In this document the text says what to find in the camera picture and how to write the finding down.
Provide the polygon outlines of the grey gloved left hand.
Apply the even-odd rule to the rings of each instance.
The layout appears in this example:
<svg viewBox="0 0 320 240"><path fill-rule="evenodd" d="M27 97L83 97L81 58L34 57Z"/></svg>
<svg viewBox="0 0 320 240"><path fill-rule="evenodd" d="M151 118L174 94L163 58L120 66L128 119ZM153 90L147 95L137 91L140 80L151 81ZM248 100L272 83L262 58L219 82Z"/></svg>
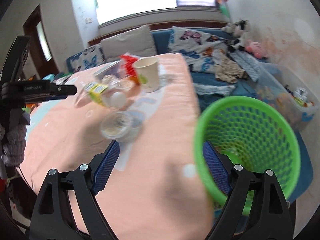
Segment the grey gloved left hand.
<svg viewBox="0 0 320 240"><path fill-rule="evenodd" d="M29 125L30 115L23 111L19 124L6 135L8 142L3 145L4 154L1 156L5 166L18 167L24 161L24 150L27 144L25 137Z"/></svg>

